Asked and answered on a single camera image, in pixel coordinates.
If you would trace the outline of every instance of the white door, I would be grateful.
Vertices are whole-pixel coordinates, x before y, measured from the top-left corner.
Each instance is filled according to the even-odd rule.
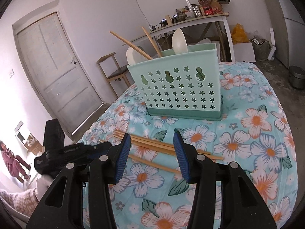
[[[28,74],[69,133],[103,103],[67,40],[56,13],[17,34]]]

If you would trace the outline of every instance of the bed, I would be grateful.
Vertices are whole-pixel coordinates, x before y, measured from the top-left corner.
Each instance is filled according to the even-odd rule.
[[[221,121],[202,121],[146,114],[145,102],[132,85],[83,135],[85,144],[120,140],[120,130],[173,143],[175,129],[197,149],[236,161],[250,177],[280,228],[290,217],[297,195],[295,146],[283,108],[261,71],[252,63],[221,62],[224,99]],[[178,169],[174,156],[132,145],[131,153],[145,160]],[[221,186],[217,183],[214,228],[221,217]],[[109,186],[118,228],[178,229],[189,219],[195,185],[179,174],[128,159],[123,178]],[[89,227],[87,189],[84,190],[84,226]]]

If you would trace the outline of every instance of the mint green utensil holder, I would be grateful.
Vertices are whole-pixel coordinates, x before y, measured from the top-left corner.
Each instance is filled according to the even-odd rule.
[[[222,101],[216,44],[162,51],[163,57],[128,65],[152,116],[220,121]]]

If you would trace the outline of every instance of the light switch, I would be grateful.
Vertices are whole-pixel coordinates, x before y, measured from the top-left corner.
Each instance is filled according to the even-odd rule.
[[[14,73],[13,69],[11,69],[10,72],[9,72],[10,78],[11,78],[14,74],[15,74],[15,73]]]

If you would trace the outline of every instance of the girl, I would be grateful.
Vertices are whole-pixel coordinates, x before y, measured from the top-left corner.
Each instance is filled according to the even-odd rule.
[[[18,177],[19,173],[21,173],[25,180],[28,181],[31,178],[31,175],[27,175],[25,170],[22,168],[21,164],[27,168],[28,170],[31,169],[31,166],[27,164],[22,157],[19,155],[14,155],[10,149],[7,149],[6,145],[0,140],[0,151],[2,154],[2,158],[4,160],[7,169],[12,177]]]

